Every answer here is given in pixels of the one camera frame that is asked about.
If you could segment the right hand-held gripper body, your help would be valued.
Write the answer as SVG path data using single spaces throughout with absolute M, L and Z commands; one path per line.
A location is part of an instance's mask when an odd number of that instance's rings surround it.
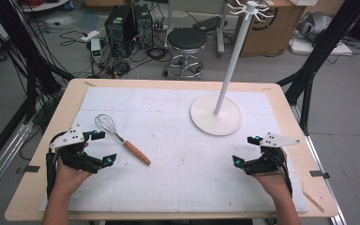
M 281 148 L 300 143 L 298 139 L 281 136 L 272 132 L 268 132 L 261 138 L 261 144 L 258 146 L 261 149 L 262 155 L 257 159 L 245 162 L 244 172 L 248 175 L 269 173 L 277 170 L 285 161 Z

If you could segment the person's right hand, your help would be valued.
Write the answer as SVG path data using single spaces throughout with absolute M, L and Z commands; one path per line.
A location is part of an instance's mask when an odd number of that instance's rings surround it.
M 286 183 L 284 171 L 282 169 L 273 172 L 264 172 L 253 175 L 262 188 L 273 199 L 290 198 L 291 194 Z

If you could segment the person's left hand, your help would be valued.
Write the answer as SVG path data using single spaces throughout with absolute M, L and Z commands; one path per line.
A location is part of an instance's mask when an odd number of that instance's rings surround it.
M 78 171 L 57 159 L 56 177 L 51 196 L 71 196 L 81 184 L 92 174 L 86 171 Z

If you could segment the black tape strip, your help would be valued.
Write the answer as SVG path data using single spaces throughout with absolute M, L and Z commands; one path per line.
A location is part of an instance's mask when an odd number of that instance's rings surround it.
M 40 167 L 39 166 L 30 166 L 27 165 L 25 167 L 19 167 L 16 170 L 16 174 L 20 174 L 20 175 L 24 175 L 25 173 L 37 173 L 39 171 Z
M 323 179 L 329 179 L 330 175 L 328 172 L 322 172 L 322 171 L 309 171 L 310 175 L 312 177 L 322 177 Z

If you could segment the white grid mat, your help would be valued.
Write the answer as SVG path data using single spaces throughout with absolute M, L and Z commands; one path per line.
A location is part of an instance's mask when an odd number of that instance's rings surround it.
M 95 129 L 95 118 L 108 114 L 120 136 L 130 140 L 151 163 L 143 164 L 116 138 L 91 141 L 87 154 L 115 155 L 111 167 L 89 177 L 72 195 L 72 212 L 272 213 L 275 206 L 261 185 L 234 167 L 233 157 L 251 160 L 260 149 L 249 136 L 280 129 L 268 96 L 230 92 L 243 114 L 232 135 L 208 135 L 194 126 L 192 102 L 206 90 L 91 87 L 74 122 Z

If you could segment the thin wooden stick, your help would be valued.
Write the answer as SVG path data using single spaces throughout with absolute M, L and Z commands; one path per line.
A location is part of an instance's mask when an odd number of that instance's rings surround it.
M 324 213 L 324 209 L 307 193 L 303 190 L 304 196 L 322 213 Z

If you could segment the white device with green display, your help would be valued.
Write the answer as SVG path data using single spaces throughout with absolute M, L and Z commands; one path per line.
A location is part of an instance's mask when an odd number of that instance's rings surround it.
M 99 38 L 92 38 L 90 41 L 90 51 L 92 54 L 92 57 L 96 63 L 101 62 L 101 45 L 100 45 L 100 39 Z

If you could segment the white power strip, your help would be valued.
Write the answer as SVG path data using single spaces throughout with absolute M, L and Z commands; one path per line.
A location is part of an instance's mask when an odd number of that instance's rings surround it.
M 86 34 L 84 37 L 81 37 L 81 40 L 82 41 L 88 41 L 90 40 L 91 38 L 94 38 L 96 37 L 100 32 L 99 31 L 91 31 L 90 33 Z

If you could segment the large black computer tower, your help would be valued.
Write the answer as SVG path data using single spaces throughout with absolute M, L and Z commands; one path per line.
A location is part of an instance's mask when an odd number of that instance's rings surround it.
M 129 42 L 136 35 L 132 7 L 114 6 L 104 25 L 112 55 L 129 57 Z

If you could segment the cardboard box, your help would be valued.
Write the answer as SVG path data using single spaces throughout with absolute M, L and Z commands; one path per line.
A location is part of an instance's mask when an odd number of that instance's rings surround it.
M 306 8 L 289 0 L 239 0 L 243 5 L 247 1 L 266 5 L 268 9 L 263 14 L 267 18 L 262 18 L 262 22 L 252 18 L 240 57 L 283 54 Z

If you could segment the slim black computer tower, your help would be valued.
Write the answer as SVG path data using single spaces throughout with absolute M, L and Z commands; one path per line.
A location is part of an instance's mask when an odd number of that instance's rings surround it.
M 152 16 L 147 5 L 133 7 L 138 32 L 139 46 L 148 49 L 153 46 Z

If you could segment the grey vacuum cleaner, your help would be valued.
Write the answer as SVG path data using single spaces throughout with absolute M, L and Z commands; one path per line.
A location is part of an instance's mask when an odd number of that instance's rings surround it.
M 321 11 L 315 11 L 313 13 L 306 13 L 296 26 L 296 30 L 299 35 L 303 36 L 310 42 L 314 42 L 315 39 L 326 30 L 333 18 Z

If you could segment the black round stool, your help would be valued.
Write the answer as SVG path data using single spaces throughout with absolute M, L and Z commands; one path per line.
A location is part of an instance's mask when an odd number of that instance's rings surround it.
M 195 28 L 178 28 L 172 30 L 166 38 L 170 49 L 178 52 L 162 70 L 163 76 L 172 74 L 177 80 L 201 78 L 203 62 L 195 53 L 203 50 L 207 44 L 204 32 Z

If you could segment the aluminium rail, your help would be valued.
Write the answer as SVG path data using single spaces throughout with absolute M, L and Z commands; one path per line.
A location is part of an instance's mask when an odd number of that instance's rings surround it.
M 313 170 L 313 171 L 322 171 L 322 172 L 325 172 L 327 173 L 327 171 L 324 169 L 321 161 L 320 161 L 320 158 L 318 156 L 318 153 L 315 149 L 315 146 L 313 144 L 313 141 L 312 139 L 310 138 L 310 136 L 308 134 L 304 134 L 304 137 L 306 139 L 306 142 L 307 142 L 307 146 L 308 146 L 308 149 L 309 151 L 311 152 L 311 155 L 313 156 L 314 160 L 315 160 L 315 163 L 317 164 L 318 166 L 318 169 L 317 170 Z M 332 196 L 332 199 L 337 207 L 337 214 L 334 216 L 334 217 L 327 217 L 326 219 L 332 224 L 332 225 L 348 225 L 347 222 L 346 222 L 346 219 L 345 217 L 343 216 L 343 213 L 340 209 L 340 206 L 338 204 L 338 201 L 337 201 L 337 198 L 333 192 L 333 189 L 329 183 L 329 179 L 323 179 L 323 181 L 325 182 L 331 196 Z
M 20 152 L 20 149 L 25 143 L 25 140 L 31 134 L 33 126 L 33 122 L 18 125 L 9 134 L 8 139 L 4 141 L 4 145 L 0 152 L 0 179 L 2 178 L 12 160 Z

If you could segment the black metal frame stand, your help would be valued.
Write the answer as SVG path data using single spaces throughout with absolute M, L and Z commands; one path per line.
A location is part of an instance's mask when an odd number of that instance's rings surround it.
M 360 0 L 345 0 L 304 65 L 294 74 L 277 82 L 280 86 L 287 84 L 290 86 L 285 92 L 285 98 L 291 106 L 295 106 L 299 97 L 303 96 L 299 127 L 307 136 L 309 135 L 308 116 L 314 78 L 327 57 L 359 17 Z
M 25 60 L 22 72 L 27 80 L 25 109 L 26 121 L 29 121 L 36 114 L 37 90 L 45 95 L 54 95 L 61 89 L 54 73 L 68 81 L 74 76 L 41 55 L 10 0 L 0 0 L 0 24 Z

